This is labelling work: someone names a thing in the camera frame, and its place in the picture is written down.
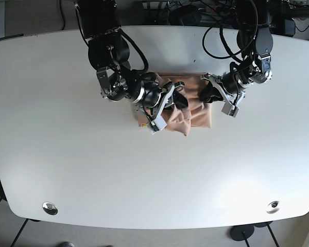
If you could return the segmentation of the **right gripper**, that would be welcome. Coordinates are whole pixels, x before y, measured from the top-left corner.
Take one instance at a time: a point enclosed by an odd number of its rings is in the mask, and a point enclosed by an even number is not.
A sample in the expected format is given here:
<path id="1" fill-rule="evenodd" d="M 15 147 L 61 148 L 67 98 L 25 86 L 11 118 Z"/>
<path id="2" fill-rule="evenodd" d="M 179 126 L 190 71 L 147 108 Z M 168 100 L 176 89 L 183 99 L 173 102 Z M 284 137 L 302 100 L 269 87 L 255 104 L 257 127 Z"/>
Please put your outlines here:
<path id="1" fill-rule="evenodd" d="M 146 115 L 148 121 L 161 116 L 172 106 L 188 108 L 188 100 L 180 91 L 183 82 L 160 85 L 155 73 L 140 74 L 126 68 L 100 68 L 96 72 L 101 95 L 111 101 L 127 99 Z"/>

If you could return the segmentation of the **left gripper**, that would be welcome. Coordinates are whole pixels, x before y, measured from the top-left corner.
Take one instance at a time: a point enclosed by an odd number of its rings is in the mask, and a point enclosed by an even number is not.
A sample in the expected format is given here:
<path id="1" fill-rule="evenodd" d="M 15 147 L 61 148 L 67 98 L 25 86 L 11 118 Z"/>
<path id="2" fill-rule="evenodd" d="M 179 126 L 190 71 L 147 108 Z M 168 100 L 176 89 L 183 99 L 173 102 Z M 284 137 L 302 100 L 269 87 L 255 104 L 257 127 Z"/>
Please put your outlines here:
<path id="1" fill-rule="evenodd" d="M 252 54 L 240 64 L 230 63 L 228 73 L 221 76 L 203 75 L 208 83 L 199 93 L 201 102 L 224 101 L 238 106 L 245 97 L 245 90 L 254 83 L 266 83 L 272 78 L 271 55 Z"/>

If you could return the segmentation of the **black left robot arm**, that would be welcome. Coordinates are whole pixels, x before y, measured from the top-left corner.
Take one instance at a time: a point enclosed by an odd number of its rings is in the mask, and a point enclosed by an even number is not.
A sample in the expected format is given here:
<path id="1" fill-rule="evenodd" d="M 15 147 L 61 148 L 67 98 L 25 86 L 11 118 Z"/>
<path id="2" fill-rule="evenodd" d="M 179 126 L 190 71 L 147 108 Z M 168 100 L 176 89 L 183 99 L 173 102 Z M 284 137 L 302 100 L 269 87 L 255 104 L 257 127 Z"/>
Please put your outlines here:
<path id="1" fill-rule="evenodd" d="M 270 13 L 267 1 L 234 1 L 235 13 L 216 21 L 219 36 L 227 56 L 232 59 L 229 72 L 213 76 L 199 93 L 202 102 L 225 101 L 236 107 L 245 89 L 253 83 L 261 84 L 272 77 L 271 51 L 273 38 L 269 29 Z M 224 37 L 224 24 L 237 28 L 239 50 L 233 52 Z"/>

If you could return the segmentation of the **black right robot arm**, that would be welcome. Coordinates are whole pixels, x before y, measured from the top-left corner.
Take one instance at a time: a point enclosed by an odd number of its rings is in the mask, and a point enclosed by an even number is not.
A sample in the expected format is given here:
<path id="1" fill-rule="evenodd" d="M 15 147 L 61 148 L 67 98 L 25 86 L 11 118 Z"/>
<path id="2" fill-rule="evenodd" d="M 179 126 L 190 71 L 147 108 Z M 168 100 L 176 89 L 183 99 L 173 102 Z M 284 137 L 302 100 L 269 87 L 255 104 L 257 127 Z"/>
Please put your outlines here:
<path id="1" fill-rule="evenodd" d="M 152 124 L 172 105 L 180 110 L 188 107 L 179 92 L 183 82 L 160 85 L 156 74 L 149 72 L 145 55 L 121 28 L 115 1 L 75 1 L 74 6 L 104 98 L 126 98 L 144 111 L 149 109 L 145 115 Z"/>

